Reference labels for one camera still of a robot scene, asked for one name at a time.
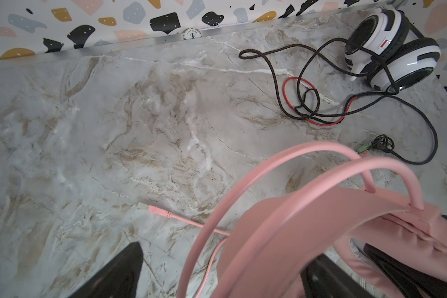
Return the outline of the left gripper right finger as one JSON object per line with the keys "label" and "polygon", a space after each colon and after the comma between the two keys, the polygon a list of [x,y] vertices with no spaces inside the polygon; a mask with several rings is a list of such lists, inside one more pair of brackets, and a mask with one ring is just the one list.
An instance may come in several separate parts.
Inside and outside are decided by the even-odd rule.
{"label": "left gripper right finger", "polygon": [[[417,271],[371,245],[365,245],[364,252],[405,298],[447,298],[446,282]],[[314,259],[300,276],[308,298],[372,296],[325,255]]]}

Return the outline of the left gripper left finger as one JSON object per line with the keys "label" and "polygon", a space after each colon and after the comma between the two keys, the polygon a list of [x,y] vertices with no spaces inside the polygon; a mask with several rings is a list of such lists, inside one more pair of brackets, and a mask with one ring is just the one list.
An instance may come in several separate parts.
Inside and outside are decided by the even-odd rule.
{"label": "left gripper left finger", "polygon": [[132,242],[70,298],[134,298],[143,262],[140,243]]}

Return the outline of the pink headphones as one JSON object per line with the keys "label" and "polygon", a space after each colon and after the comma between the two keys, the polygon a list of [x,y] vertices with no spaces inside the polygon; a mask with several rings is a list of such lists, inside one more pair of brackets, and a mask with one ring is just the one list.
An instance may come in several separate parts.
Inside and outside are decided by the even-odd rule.
{"label": "pink headphones", "polygon": [[179,298],[186,296],[209,237],[237,200],[274,168],[314,151],[334,151],[348,162],[244,213],[227,238],[212,297],[307,298],[300,273],[333,248],[372,286],[390,298],[404,298],[364,252],[365,245],[447,283],[447,217],[424,201],[414,172],[391,158],[363,158],[344,145],[311,142],[272,156],[218,203],[187,256]]}

